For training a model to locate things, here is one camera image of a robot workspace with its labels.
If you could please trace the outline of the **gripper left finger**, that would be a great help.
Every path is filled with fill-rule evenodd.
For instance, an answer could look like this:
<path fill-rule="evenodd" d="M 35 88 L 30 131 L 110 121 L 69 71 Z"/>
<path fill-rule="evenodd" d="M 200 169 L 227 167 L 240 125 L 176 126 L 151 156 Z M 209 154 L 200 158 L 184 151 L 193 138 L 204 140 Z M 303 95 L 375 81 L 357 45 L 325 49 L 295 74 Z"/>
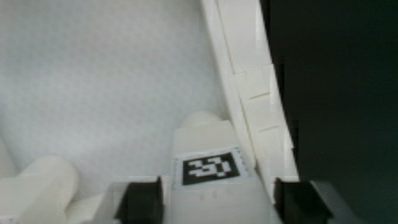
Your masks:
<path fill-rule="evenodd" d="M 163 224 L 160 176 L 115 182 L 110 185 L 99 224 Z"/>

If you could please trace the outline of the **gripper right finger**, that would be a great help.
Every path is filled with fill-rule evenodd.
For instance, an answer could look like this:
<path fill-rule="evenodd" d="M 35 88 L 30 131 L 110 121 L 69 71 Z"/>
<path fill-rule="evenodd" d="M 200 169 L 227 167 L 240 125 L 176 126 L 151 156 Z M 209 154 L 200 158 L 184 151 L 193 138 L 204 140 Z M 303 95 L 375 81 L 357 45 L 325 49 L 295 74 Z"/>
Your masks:
<path fill-rule="evenodd" d="M 328 182 L 275 179 L 273 200 L 284 224 L 359 224 L 359 217 Z"/>

